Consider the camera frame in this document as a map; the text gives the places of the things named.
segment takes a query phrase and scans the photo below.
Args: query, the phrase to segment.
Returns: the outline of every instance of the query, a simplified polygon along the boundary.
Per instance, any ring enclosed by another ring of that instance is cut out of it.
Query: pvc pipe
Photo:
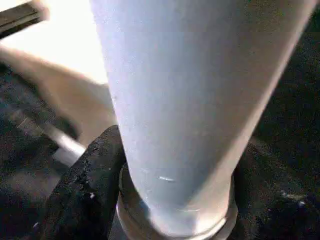
[[[145,218],[166,238],[210,231],[317,1],[91,2]]]

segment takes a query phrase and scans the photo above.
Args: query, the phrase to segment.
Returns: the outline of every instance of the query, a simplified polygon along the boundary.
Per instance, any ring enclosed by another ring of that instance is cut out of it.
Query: white pipe
[[[226,216],[233,170],[316,3],[92,0],[130,176],[163,236]]]

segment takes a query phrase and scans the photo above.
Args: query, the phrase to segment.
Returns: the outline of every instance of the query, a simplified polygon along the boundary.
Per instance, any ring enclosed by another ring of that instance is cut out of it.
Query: black rubber glove
[[[29,239],[108,239],[125,161],[118,126],[111,126],[62,176]]]

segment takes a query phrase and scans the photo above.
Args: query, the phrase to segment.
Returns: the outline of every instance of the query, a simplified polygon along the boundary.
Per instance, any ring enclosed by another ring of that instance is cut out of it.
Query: metal bar
[[[24,3],[0,12],[0,39],[14,34],[32,24],[39,23],[42,12]]]
[[[136,224],[159,239],[206,239],[235,219],[232,173],[316,4],[92,0],[129,173],[147,207],[132,212],[137,202],[122,191]]]

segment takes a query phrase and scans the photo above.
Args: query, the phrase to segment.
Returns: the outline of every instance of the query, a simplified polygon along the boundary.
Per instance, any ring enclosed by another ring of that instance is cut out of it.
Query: white surface
[[[0,10],[26,0],[1,0]],[[42,0],[48,20],[1,40],[1,47],[25,52],[84,75],[97,84],[107,83],[101,45],[89,0]]]

